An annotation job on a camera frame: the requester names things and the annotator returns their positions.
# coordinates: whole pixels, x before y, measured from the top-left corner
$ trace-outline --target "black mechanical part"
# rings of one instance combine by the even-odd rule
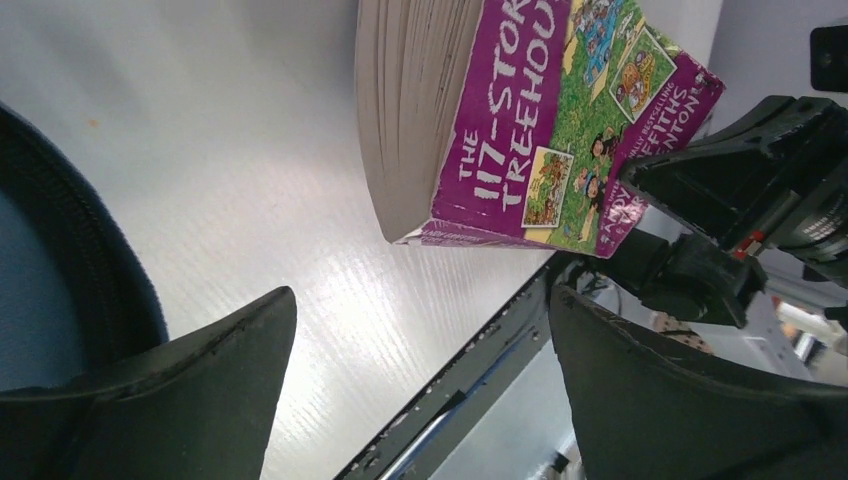
[[[736,258],[776,247],[848,287],[848,111],[831,100],[768,97],[621,181]]]
[[[587,478],[843,478],[848,389],[722,360],[566,287],[552,295]]]
[[[830,280],[827,279],[827,277],[825,277],[821,273],[810,268],[809,265],[804,265],[804,269],[801,272],[801,280],[804,280],[805,282],[813,282],[813,283],[823,283],[823,282],[829,282],[830,281]]]
[[[842,307],[831,307],[824,309],[824,316],[829,320],[834,320],[842,325],[842,328],[848,330],[848,305]]]
[[[578,258],[551,257],[335,478],[429,478],[550,339],[551,289]]]
[[[848,93],[848,17],[810,34],[810,83],[823,92]]]
[[[66,386],[0,392],[0,477],[259,478],[295,329],[280,288]]]
[[[568,459],[565,458],[565,455],[557,452],[556,456],[554,457],[554,463],[551,465],[551,468],[556,473],[561,474],[565,472],[566,467],[568,467]]]
[[[686,322],[743,328],[748,305],[766,283],[755,258],[733,259],[699,235],[670,245],[633,230],[612,258],[593,263],[645,307]]]

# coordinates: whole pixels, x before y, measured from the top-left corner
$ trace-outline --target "camera lens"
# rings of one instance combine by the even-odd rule
[[[833,55],[827,52],[821,54],[821,56],[819,57],[819,65],[824,68],[827,68],[830,66],[831,63],[833,63]]]
[[[780,249],[848,286],[848,187],[842,185],[810,211],[781,242]]]

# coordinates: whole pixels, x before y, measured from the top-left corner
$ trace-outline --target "book cover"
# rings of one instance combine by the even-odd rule
[[[431,221],[405,241],[610,257],[647,207],[622,164],[683,148],[723,91],[633,0],[485,0]]]

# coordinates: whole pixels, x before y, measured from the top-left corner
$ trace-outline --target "cartoon character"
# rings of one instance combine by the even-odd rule
[[[560,161],[552,161],[542,167],[539,173],[552,180],[552,183],[558,184],[560,179],[562,179],[563,164]]]
[[[531,209],[527,212],[527,216],[524,218],[524,223],[527,225],[538,225],[541,223],[541,214],[538,210]]]
[[[633,12],[630,12],[626,17],[624,17],[624,20],[621,21],[621,25],[618,27],[618,35],[616,36],[616,38],[624,39],[628,45],[636,34],[636,29],[633,25],[630,25],[632,20]]]
[[[556,208],[554,207],[553,199],[547,199],[545,201],[545,217],[544,223],[545,225],[550,225],[554,223],[554,217],[556,216]]]
[[[586,27],[586,52],[589,54],[589,65],[583,80],[592,86],[604,71],[612,53],[615,22],[621,11],[623,0],[598,0],[592,3],[594,24]]]
[[[696,88],[693,90],[694,93],[696,95],[700,94],[701,92],[704,91],[704,88],[706,88],[709,84],[710,84],[710,82],[707,80],[707,77],[706,77],[706,75],[704,75],[704,72],[698,73],[698,75],[695,76],[695,86],[696,86]]]
[[[630,109],[634,117],[639,115],[650,99],[651,81],[656,66],[654,55],[641,50],[621,71],[621,83],[616,89],[615,97],[618,103]]]
[[[615,156],[615,150],[618,148],[618,144],[620,143],[621,131],[616,134],[612,127],[607,127],[605,131],[599,133],[595,137],[595,140],[592,141],[592,147],[590,148],[589,153],[592,155],[592,158],[601,164],[601,166],[606,167],[608,164],[612,163],[612,159]]]
[[[586,195],[586,199],[589,200],[589,211],[586,213],[586,219],[583,221],[583,229],[577,236],[577,240],[580,243],[589,240],[595,217],[599,215],[604,208],[604,195],[606,194],[606,186],[608,181],[609,177],[605,176],[602,179],[598,174],[598,170],[595,169],[590,174],[589,180],[586,182],[586,188],[584,193]],[[580,209],[578,210],[578,213],[581,213],[585,206],[585,203],[581,205]]]
[[[551,190],[551,192],[548,194],[548,202],[550,202],[551,204],[551,209],[554,208],[553,205],[556,203],[557,200],[559,200],[558,197],[559,193],[557,190]]]
[[[583,188],[586,187],[586,180],[589,178],[589,169],[583,167],[583,170],[580,170],[580,174],[577,175],[577,178],[574,179],[574,192],[578,193]]]
[[[592,2],[583,2],[583,5],[572,15],[575,32],[582,35],[586,34],[586,29],[595,24],[595,12],[592,8]]]

